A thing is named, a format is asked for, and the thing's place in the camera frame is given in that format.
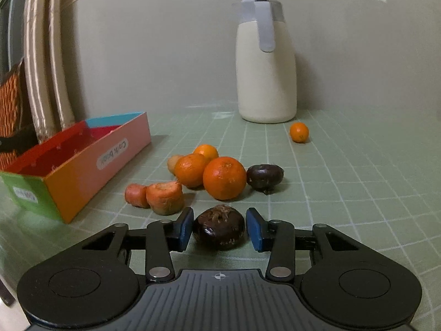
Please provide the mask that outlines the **dark mangosteen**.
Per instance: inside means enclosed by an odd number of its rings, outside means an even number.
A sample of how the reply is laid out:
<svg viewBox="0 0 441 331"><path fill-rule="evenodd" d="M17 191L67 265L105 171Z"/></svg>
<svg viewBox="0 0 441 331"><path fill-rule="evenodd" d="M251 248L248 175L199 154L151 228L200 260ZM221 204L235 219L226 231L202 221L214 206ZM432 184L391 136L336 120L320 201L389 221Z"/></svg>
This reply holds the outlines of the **dark mangosteen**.
<svg viewBox="0 0 441 331"><path fill-rule="evenodd" d="M255 164L247 170L248 185L264 194L271 194L283 177L284 169L276 164Z"/></svg>
<svg viewBox="0 0 441 331"><path fill-rule="evenodd" d="M244 240L245 219L233 207L216 205L193 222L193 236L206 250L231 250Z"/></svg>

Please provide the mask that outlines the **large carrot chunk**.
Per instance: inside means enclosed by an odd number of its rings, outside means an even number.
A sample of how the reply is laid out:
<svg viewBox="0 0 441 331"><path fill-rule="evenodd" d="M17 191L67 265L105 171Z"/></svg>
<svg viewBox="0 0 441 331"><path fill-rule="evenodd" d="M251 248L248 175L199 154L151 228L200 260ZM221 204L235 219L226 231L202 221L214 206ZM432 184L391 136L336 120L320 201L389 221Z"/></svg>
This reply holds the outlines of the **large carrot chunk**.
<svg viewBox="0 0 441 331"><path fill-rule="evenodd" d="M151 209L159 215L178 213L185 205L182 185L177 181L148 185L146 196Z"/></svg>

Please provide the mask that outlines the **wooden sofa orange cushions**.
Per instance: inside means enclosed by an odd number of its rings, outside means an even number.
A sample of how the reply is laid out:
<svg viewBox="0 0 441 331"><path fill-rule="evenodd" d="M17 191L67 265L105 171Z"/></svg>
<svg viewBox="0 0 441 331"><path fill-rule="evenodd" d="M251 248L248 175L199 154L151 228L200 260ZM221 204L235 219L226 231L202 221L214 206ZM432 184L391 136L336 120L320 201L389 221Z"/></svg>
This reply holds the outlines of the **wooden sofa orange cushions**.
<svg viewBox="0 0 441 331"><path fill-rule="evenodd" d="M22 59L1 82L1 171L37 144Z"/></svg>

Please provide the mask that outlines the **beige satin curtain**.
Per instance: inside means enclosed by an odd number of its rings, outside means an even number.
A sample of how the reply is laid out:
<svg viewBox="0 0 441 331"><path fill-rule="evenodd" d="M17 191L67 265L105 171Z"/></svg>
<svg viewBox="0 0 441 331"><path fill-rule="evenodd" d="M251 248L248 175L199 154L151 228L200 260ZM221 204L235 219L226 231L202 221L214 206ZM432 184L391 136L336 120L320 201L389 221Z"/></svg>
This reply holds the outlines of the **beige satin curtain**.
<svg viewBox="0 0 441 331"><path fill-rule="evenodd" d="M31 115L42 143L76 122L64 72L61 0L25 0L23 45Z"/></svg>

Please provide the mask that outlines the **small orange mandarin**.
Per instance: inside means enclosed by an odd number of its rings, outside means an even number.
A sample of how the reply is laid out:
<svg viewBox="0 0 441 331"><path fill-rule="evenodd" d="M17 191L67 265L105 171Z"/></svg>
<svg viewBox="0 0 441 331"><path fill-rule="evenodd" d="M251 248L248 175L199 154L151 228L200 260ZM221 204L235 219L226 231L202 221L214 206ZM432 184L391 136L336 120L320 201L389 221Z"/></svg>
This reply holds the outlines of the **small orange mandarin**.
<svg viewBox="0 0 441 331"><path fill-rule="evenodd" d="M219 157L217 149L210 144L201 144L194 151L194 154L200 154L211 161Z"/></svg>

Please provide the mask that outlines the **window with frame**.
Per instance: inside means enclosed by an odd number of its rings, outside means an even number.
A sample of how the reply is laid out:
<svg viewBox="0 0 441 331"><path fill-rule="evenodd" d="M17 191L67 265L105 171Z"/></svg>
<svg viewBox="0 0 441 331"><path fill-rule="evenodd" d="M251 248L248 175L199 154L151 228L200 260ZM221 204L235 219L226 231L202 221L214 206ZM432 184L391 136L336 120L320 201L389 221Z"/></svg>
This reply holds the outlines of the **window with frame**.
<svg viewBox="0 0 441 331"><path fill-rule="evenodd" d="M25 0L1 0L1 78L24 56Z"/></svg>

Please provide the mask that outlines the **white thermos jug grey lid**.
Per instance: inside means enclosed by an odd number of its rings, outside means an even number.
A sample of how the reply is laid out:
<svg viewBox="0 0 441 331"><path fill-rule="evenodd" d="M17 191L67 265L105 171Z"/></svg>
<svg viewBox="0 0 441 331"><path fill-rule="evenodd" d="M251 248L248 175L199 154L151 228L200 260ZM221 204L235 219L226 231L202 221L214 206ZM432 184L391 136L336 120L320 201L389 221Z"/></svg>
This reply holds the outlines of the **white thermos jug grey lid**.
<svg viewBox="0 0 441 331"><path fill-rule="evenodd" d="M238 111L244 120L275 124L295 117L296 59L281 2L241 1L235 71Z"/></svg>

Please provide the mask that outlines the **colourful cardboard box tray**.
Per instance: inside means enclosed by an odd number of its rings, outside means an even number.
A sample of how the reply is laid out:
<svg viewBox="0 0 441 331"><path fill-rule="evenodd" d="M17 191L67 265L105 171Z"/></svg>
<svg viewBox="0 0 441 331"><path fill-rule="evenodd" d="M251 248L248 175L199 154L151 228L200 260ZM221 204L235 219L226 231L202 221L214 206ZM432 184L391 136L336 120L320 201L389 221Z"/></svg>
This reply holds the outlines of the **colourful cardboard box tray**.
<svg viewBox="0 0 441 331"><path fill-rule="evenodd" d="M150 142L144 112L94 117L34 146L1 178L17 205L70 223Z"/></svg>

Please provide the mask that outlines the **large orange mandarin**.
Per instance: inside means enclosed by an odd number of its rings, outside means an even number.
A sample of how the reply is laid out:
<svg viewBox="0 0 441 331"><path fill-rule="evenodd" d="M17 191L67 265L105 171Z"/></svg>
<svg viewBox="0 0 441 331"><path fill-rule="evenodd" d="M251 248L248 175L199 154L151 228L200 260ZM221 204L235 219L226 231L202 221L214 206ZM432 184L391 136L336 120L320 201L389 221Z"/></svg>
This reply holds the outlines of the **large orange mandarin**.
<svg viewBox="0 0 441 331"><path fill-rule="evenodd" d="M203 172L204 189L214 199L235 199L243 192L246 184L246 170L235 158L215 158L208 163Z"/></svg>

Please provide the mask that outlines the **small orange near jug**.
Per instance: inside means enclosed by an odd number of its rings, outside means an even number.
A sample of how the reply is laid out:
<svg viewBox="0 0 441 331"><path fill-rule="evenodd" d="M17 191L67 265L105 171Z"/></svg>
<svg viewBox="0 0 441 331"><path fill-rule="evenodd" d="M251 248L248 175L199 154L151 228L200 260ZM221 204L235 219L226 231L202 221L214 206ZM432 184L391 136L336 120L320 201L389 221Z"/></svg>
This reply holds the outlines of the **small orange near jug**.
<svg viewBox="0 0 441 331"><path fill-rule="evenodd" d="M310 136L310 130L303 122L294 122L289 129L291 139L296 143L305 143Z"/></svg>

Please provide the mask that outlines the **dark mangosteen front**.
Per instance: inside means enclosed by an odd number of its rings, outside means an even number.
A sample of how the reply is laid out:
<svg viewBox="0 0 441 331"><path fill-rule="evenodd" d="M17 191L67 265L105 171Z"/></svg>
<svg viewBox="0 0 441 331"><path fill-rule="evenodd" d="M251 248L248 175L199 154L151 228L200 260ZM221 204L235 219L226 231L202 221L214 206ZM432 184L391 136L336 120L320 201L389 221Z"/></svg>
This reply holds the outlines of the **dark mangosteen front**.
<svg viewBox="0 0 441 331"><path fill-rule="evenodd" d="M206 250L231 250L244 240L245 219L233 207L216 205L193 222L193 236Z"/></svg>

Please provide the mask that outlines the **green grid table cloth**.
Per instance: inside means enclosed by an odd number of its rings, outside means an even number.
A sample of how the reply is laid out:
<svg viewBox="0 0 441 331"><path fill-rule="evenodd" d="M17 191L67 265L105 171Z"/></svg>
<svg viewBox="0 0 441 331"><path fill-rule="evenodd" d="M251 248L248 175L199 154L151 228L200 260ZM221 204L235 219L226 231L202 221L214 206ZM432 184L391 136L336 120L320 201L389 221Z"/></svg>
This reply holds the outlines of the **green grid table cloth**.
<svg viewBox="0 0 441 331"><path fill-rule="evenodd" d="M157 220L126 203L131 183L170 181L167 159L201 144L245 167L276 164L285 173L273 194L250 188L232 202L264 218L308 229L325 223L413 271L423 288L413 324L440 328L440 116L384 108L299 111L310 131L295 143L289 124L264 126L232 111L149 113L151 144L69 224L16 205L1 188L1 278L14 288L35 264L113 223L133 229Z"/></svg>

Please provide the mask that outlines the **small tan round fruit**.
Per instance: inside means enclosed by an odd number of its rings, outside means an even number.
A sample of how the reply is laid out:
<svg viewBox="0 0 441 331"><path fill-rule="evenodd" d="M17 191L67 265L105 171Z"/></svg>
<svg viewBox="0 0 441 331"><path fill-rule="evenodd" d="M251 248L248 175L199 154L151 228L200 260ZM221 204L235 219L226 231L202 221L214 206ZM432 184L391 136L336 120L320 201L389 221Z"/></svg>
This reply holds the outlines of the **small tan round fruit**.
<svg viewBox="0 0 441 331"><path fill-rule="evenodd" d="M174 156L170 156L170 158L167 159L167 169L173 175L175 174L176 165L181 158L182 155L174 155Z"/></svg>

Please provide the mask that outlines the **carrot piece left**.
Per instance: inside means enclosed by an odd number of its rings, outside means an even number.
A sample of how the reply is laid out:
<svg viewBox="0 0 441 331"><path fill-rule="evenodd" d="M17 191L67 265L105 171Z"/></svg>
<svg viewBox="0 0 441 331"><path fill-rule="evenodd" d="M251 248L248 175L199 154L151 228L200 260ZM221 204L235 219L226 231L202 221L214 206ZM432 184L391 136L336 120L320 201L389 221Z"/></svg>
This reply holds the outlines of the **carrot piece left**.
<svg viewBox="0 0 441 331"><path fill-rule="evenodd" d="M147 187L145 185L129 184L124 193L126 202L134 207L149 208L146 189Z"/></svg>

